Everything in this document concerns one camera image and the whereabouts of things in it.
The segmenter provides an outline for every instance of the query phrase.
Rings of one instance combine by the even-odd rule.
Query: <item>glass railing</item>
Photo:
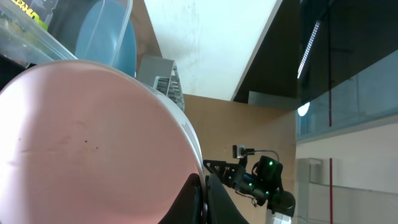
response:
[[[297,113],[302,140],[398,113],[398,50],[310,102]]]

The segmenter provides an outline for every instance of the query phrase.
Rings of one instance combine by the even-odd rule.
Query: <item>pink plate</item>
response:
[[[203,174],[191,124],[157,94],[79,60],[13,79],[0,92],[0,222],[159,222]]]

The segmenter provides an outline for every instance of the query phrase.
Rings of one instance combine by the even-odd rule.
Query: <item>ceiling light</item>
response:
[[[300,66],[298,67],[297,78],[300,78],[301,72],[303,71],[303,68],[304,68],[304,66],[305,66],[305,64],[307,62],[307,57],[310,55],[312,43],[315,40],[315,37],[317,36],[317,32],[318,32],[320,24],[321,24],[321,22],[317,21],[315,23],[315,26],[314,26],[313,30],[312,30],[310,40],[308,41],[307,47],[306,47],[304,55],[303,55],[303,59],[301,60]]]
[[[308,111],[309,107],[310,107],[310,102],[308,102],[308,103],[304,104],[303,106],[299,107],[297,109],[298,115],[304,116],[305,114],[307,114],[307,111]]]

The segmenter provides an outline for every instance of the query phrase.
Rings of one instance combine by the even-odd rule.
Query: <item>white wall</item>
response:
[[[308,222],[330,221],[329,187],[310,184]],[[333,188],[333,223],[397,223],[398,195],[355,189]]]
[[[231,100],[282,0],[145,0],[184,94]]]
[[[398,123],[298,144],[309,157],[333,158],[334,185],[398,194]]]

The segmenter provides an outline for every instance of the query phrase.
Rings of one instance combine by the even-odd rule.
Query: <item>led light strip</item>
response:
[[[303,71],[304,65],[307,62],[308,55],[310,54],[310,50],[311,50],[312,44],[313,44],[313,42],[315,40],[315,37],[317,36],[317,32],[318,32],[320,24],[321,24],[321,22],[317,21],[315,23],[315,26],[314,26],[313,30],[312,30],[310,41],[308,41],[307,48],[305,49],[305,52],[304,52],[304,55],[303,55],[303,59],[301,60],[300,66],[298,67],[297,78],[300,78],[300,75],[301,75],[301,72]]]

